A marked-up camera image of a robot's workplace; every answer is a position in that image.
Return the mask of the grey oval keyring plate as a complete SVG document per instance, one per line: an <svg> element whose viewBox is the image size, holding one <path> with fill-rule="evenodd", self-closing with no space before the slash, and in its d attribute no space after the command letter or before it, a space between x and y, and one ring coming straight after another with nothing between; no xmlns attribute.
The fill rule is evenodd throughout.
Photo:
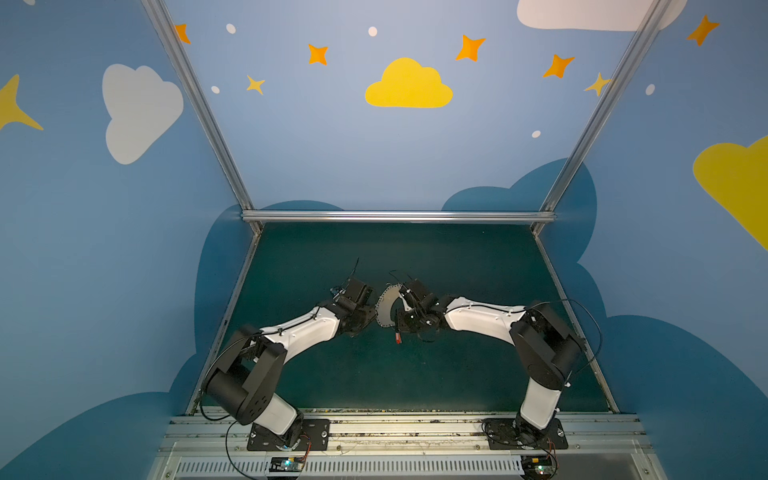
<svg viewBox="0 0 768 480"><path fill-rule="evenodd" d="M397 314L405 309L401 288L400 283L388 285L376 302L376 321L382 328L394 328Z"/></svg>

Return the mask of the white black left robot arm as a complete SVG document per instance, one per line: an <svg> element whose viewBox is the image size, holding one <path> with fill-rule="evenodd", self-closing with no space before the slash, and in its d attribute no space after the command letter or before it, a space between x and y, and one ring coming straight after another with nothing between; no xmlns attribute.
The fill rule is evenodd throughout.
<svg viewBox="0 0 768 480"><path fill-rule="evenodd" d="M280 325L240 327L209 367L201 384L241 425L254 424L279 446L294 447L303 433L303 414L276 394L284 366L297 355L341 335L361 333L376 316L373 288L351 277L334 296Z"/></svg>

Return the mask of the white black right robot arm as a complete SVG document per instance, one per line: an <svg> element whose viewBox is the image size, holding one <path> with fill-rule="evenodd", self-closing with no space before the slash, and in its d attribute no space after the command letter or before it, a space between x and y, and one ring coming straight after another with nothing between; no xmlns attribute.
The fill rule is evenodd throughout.
<svg viewBox="0 0 768 480"><path fill-rule="evenodd" d="M516 429L543 433L552 426L562 391L584 342L548 302L501 306L461 296L438 297L421 281L396 286L403 309L394 314L398 333L430 329L471 332L515 347L529 382L518 411Z"/></svg>

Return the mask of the left controller board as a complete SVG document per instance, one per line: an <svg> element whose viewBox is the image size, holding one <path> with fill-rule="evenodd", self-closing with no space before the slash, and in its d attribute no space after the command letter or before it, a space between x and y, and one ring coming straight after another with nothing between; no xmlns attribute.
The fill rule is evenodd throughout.
<svg viewBox="0 0 768 480"><path fill-rule="evenodd" d="M300 474L303 472L303 457L272 457L269 463L270 473Z"/></svg>

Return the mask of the controller board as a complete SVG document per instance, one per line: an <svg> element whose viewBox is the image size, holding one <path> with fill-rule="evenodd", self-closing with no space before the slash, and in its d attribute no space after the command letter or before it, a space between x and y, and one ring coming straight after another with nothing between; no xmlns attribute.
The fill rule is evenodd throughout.
<svg viewBox="0 0 768 480"><path fill-rule="evenodd" d="M270 473L300 474L303 472L303 457L272 457L269 463Z"/></svg>
<svg viewBox="0 0 768 480"><path fill-rule="evenodd" d="M524 480L549 480L558 470L557 462L547 456L522 456L522 475Z"/></svg>

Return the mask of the right controller board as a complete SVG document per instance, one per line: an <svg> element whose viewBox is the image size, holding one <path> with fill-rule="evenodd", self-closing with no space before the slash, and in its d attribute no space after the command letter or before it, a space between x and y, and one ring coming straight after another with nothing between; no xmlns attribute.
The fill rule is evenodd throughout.
<svg viewBox="0 0 768 480"><path fill-rule="evenodd" d="M557 462L547 456L522 456L522 475L524 480L549 480L558 470Z"/></svg>

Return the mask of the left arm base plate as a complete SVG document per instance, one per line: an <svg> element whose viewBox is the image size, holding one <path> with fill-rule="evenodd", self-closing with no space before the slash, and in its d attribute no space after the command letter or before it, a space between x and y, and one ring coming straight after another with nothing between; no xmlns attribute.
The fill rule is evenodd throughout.
<svg viewBox="0 0 768 480"><path fill-rule="evenodd" d="M327 419L304 419L298 417L286 430L278 435L271 430L252 424L248 437L248 451L298 451L310 446L312 451L326 451L330 435L330 421Z"/></svg>

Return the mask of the aluminium frame back rail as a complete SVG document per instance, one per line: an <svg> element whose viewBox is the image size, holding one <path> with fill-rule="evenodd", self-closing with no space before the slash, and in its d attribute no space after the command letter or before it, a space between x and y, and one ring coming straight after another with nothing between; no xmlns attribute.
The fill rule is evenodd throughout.
<svg viewBox="0 0 768 480"><path fill-rule="evenodd" d="M552 212L449 212L449 211L309 211L244 210L249 222L350 222L435 224L534 224L552 223Z"/></svg>

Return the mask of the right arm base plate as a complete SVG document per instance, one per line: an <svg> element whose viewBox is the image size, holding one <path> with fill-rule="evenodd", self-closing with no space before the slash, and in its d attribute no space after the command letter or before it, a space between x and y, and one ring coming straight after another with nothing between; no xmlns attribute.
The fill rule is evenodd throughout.
<svg viewBox="0 0 768 480"><path fill-rule="evenodd" d="M481 430L491 450L565 450L569 447L562 423L553 418L543 429L537 429L522 417L487 418Z"/></svg>

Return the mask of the aluminium frame right post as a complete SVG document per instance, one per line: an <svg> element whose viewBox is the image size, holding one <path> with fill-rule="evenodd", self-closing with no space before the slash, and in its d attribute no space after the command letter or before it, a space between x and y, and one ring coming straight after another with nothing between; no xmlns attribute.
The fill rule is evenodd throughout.
<svg viewBox="0 0 768 480"><path fill-rule="evenodd" d="M588 122L568 156L552 187L546 195L539 213L550 222L554 221L555 210L575 178L578 170L597 140L601 130L607 123L614 107L618 104L634 73L640 66L656 36L662 30L662 20L672 5L670 0L655 0L642 18L622 55L612 80L607 89L600 95L598 103L589 117Z"/></svg>

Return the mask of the aluminium frame post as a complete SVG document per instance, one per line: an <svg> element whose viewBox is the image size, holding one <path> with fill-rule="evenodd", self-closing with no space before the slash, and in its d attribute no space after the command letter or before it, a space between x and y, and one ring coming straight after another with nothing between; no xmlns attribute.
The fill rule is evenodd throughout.
<svg viewBox="0 0 768 480"><path fill-rule="evenodd" d="M662 30L662 20L672 5L670 0L655 0L642 18L622 55L612 80L607 89L600 95L598 103L589 117L588 122L568 156L552 187L546 195L539 213L550 222L554 221L555 210L575 178L578 170L597 140L601 130L607 123L614 107L618 104L634 73L640 66L656 36Z"/></svg>
<svg viewBox="0 0 768 480"><path fill-rule="evenodd" d="M180 40L175 24L164 1L141 1L150 22L183 86L184 92L197 115L203 132L218 160L226 180L240 206L241 212L253 209L253 203L237 168L222 131L214 118L205 93L195 74L189 57Z"/></svg>

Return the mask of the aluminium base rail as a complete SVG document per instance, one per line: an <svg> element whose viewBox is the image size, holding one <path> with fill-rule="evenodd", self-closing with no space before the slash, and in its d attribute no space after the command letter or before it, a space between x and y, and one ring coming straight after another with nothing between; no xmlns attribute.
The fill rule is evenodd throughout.
<svg viewBox="0 0 768 480"><path fill-rule="evenodd" d="M565 450L491 450L481 430L507 412L311 410L327 419L326 451L248 451L251 427L200 415L175 417L151 479L521 479L522 456L551 456L554 479L663 479L666 473L632 414L560 413ZM303 457L300 474L270 473L272 457Z"/></svg>

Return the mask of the aluminium frame left post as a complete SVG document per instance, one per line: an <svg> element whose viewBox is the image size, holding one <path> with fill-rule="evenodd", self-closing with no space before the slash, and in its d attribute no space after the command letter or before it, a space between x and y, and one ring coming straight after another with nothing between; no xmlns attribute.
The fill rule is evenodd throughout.
<svg viewBox="0 0 768 480"><path fill-rule="evenodd" d="M141 1L150 22L183 86L184 92L197 115L203 132L218 160L226 180L240 206L241 212L253 209L253 203L237 168L222 131L214 118L205 93L195 74L189 57L180 40L175 24L164 1Z"/></svg>

